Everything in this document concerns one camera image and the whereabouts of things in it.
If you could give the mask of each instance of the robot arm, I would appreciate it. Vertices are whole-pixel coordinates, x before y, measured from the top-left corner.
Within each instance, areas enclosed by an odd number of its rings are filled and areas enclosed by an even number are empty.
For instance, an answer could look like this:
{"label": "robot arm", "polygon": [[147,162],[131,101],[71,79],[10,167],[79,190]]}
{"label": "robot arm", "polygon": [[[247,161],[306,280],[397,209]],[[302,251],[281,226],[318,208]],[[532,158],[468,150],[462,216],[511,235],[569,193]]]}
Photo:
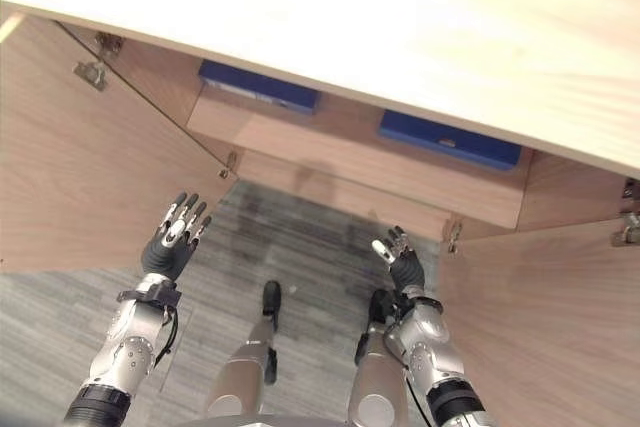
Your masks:
{"label": "robot arm", "polygon": [[[120,308],[94,358],[89,377],[80,388],[64,419],[65,426],[119,427],[142,380],[167,353],[177,333],[180,292],[175,281],[195,251],[200,236],[211,222],[207,216],[195,234],[193,229],[207,205],[192,195],[177,215],[187,194],[171,204],[155,235],[142,253],[145,276],[135,290],[118,295]],[[158,351],[160,330],[173,320],[167,346]]]}
{"label": "robot arm", "polygon": [[442,304],[424,292],[424,271],[399,227],[373,249],[389,266],[398,298],[398,320],[387,341],[401,357],[409,380],[426,396],[438,427],[495,427],[464,374],[442,320]]}

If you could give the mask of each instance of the cabinet hinge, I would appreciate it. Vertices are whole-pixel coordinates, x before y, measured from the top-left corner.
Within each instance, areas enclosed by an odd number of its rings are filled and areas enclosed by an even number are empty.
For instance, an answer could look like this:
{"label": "cabinet hinge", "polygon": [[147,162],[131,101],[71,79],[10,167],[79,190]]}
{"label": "cabinet hinge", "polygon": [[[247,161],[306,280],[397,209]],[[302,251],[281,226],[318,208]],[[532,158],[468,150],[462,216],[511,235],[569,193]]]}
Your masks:
{"label": "cabinet hinge", "polygon": [[627,179],[622,191],[622,209],[620,215],[624,227],[611,236],[614,247],[630,247],[640,245],[640,181]]}
{"label": "cabinet hinge", "polygon": [[106,60],[115,59],[120,50],[124,39],[117,35],[98,32],[95,36],[95,42],[100,47],[98,51],[98,60],[95,62],[78,62],[73,69],[74,74],[91,84],[97,90],[102,92],[107,86],[107,65]]}
{"label": "cabinet hinge", "polygon": [[218,175],[223,179],[226,179],[227,177],[229,177],[229,173],[235,168],[237,162],[238,162],[238,154],[236,153],[235,150],[232,150],[231,152],[229,152],[229,155],[227,156],[227,163],[225,164],[224,169],[218,172]]}
{"label": "cabinet hinge", "polygon": [[458,239],[462,233],[462,222],[460,220],[453,220],[451,222],[451,228],[447,233],[447,252],[455,254],[458,251]]}

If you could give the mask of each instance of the blue drawer organizer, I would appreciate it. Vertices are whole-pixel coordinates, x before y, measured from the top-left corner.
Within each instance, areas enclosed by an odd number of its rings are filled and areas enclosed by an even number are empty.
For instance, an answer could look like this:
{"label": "blue drawer organizer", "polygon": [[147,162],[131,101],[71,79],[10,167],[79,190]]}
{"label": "blue drawer organizer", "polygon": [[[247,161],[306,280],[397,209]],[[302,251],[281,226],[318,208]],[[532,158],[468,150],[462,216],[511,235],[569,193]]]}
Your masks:
{"label": "blue drawer organizer", "polygon": [[221,89],[281,105],[303,114],[313,114],[319,96],[317,90],[212,60],[203,61],[198,74],[205,82]]}
{"label": "blue drawer organizer", "polygon": [[522,150],[521,146],[511,142],[391,110],[385,111],[379,133],[384,137],[499,170],[512,169],[518,163]]}

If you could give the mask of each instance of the robot leg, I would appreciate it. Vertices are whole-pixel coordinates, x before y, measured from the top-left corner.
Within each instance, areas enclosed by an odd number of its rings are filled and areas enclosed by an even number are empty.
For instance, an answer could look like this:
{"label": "robot leg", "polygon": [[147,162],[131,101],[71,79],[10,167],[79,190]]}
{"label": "robot leg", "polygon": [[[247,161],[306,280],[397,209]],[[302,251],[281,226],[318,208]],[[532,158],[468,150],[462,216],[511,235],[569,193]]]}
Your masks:
{"label": "robot leg", "polygon": [[385,345],[384,314],[379,308],[384,291],[374,293],[369,326],[356,353],[358,372],[349,399],[349,424],[357,427],[407,427],[408,406],[404,366],[399,352]]}
{"label": "robot leg", "polygon": [[259,413],[264,384],[276,381],[277,356],[271,344],[278,326],[280,295],[277,282],[265,285],[262,319],[218,374],[206,404],[208,417]]}

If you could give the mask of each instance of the open cabinet door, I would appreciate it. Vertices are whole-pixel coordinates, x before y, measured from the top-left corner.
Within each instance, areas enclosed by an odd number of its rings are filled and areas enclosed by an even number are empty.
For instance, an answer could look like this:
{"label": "open cabinet door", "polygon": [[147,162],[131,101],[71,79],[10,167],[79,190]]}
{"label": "open cabinet door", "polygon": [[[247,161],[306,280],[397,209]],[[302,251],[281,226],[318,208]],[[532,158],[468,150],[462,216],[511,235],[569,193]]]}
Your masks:
{"label": "open cabinet door", "polygon": [[445,319],[502,427],[640,423],[640,248],[611,247],[621,225],[443,249]]}
{"label": "open cabinet door", "polygon": [[180,191],[213,208],[236,180],[116,75],[76,76],[96,59],[57,24],[0,48],[2,271],[135,267]]}

